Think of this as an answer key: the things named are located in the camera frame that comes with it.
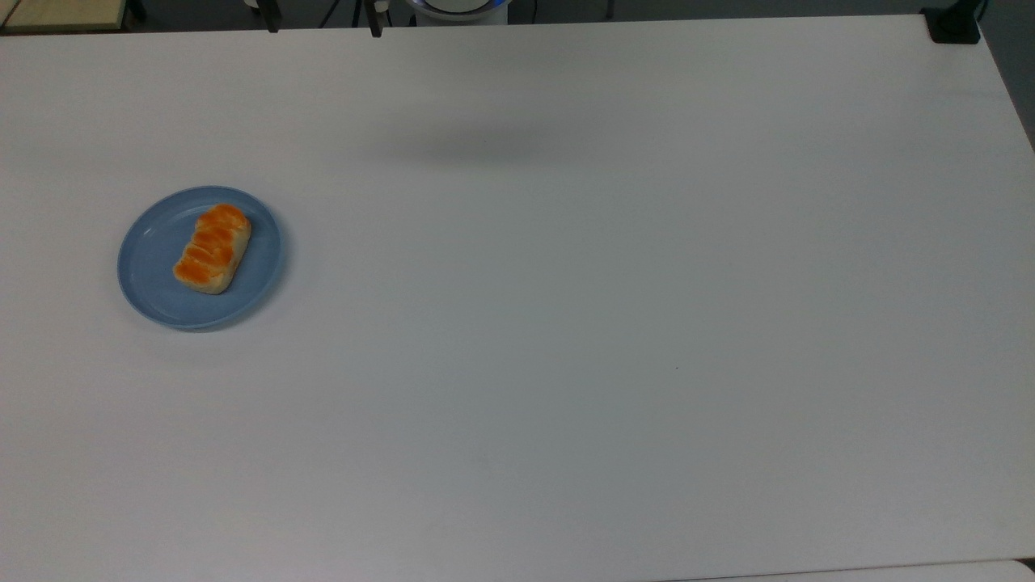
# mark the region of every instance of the blue plate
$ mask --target blue plate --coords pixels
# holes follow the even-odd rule
[[[252,238],[230,287],[218,295],[193,291],[173,277],[173,265],[202,212],[227,202],[252,222]],[[177,329],[227,323],[255,307],[272,289],[284,265],[280,227],[265,204],[239,190],[200,186],[151,206],[126,233],[119,250],[119,286],[144,317]]]

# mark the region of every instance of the cable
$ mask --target cable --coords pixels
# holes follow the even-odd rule
[[[337,3],[341,2],[341,1],[342,0],[334,0],[334,2],[330,5],[330,9],[327,10],[327,16],[325,16],[324,20],[320,23],[319,28],[323,28],[324,26],[327,25],[327,21],[330,20],[330,16],[334,13],[334,8],[337,7]]]

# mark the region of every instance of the white table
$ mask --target white table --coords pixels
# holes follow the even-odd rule
[[[1035,555],[1035,155],[983,43],[21,37],[0,80],[4,582]],[[277,212],[289,266],[166,329],[116,253],[208,183]]]

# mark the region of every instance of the black stand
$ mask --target black stand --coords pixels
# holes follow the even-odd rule
[[[974,10],[982,0],[959,0],[948,8],[923,8],[930,39],[942,45],[977,45],[981,32]]]
[[[266,30],[276,32],[280,29],[280,6],[276,0],[256,0],[259,4],[259,13],[262,20],[266,21]]]

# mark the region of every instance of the wooden surface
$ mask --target wooden surface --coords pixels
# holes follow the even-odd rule
[[[7,32],[117,30],[125,0],[22,0],[4,26]]]
[[[1035,156],[984,42],[911,14],[0,63],[4,582],[1035,554]],[[265,201],[289,254],[250,317],[185,333],[116,257],[201,184]]]
[[[0,0],[0,24],[3,24],[17,3],[18,0]]]

